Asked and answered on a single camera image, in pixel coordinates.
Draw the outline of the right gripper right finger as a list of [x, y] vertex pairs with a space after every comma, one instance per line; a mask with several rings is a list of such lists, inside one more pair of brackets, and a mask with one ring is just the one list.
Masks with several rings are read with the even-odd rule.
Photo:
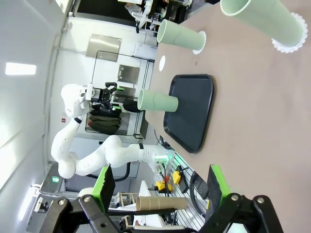
[[268, 196], [248, 199], [232, 193], [219, 165], [209, 166], [207, 178], [208, 214], [200, 233], [226, 233], [233, 224], [241, 224], [248, 233], [282, 233], [274, 206]]

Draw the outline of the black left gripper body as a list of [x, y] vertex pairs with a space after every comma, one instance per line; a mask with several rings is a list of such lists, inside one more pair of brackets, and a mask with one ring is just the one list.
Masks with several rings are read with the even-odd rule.
[[100, 88], [93, 88], [92, 89], [92, 97], [91, 97], [91, 102], [92, 103], [100, 103], [103, 104], [104, 102], [104, 90]]

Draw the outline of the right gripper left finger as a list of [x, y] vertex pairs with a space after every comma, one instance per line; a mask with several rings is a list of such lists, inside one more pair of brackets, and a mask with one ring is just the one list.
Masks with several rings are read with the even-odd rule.
[[111, 166], [103, 167], [90, 194], [74, 200], [54, 198], [40, 226], [40, 233], [75, 233], [88, 225], [94, 233], [119, 233], [108, 209], [115, 189]]

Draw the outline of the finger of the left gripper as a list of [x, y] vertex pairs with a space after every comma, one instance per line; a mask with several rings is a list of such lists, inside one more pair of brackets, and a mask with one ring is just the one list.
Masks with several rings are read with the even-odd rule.
[[107, 102], [102, 105], [102, 111], [109, 113], [120, 113], [121, 107], [118, 103]]
[[118, 87], [118, 84], [116, 82], [107, 82], [105, 83], [105, 89], [104, 89], [104, 93], [110, 93], [112, 94], [115, 91], [124, 91], [124, 88]]

